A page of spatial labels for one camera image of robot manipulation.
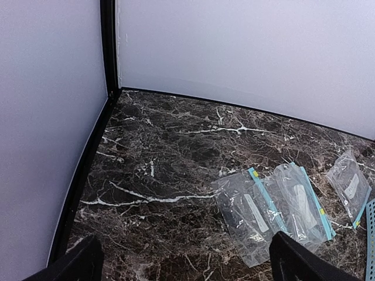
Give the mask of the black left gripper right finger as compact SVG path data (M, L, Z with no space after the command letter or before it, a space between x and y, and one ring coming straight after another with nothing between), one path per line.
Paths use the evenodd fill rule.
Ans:
M282 231L273 236L269 252L274 280L357 280L317 257Z

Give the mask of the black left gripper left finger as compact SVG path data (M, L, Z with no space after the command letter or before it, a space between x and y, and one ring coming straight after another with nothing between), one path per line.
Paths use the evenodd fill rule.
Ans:
M84 238L72 250L25 281L101 280L104 252L94 235Z

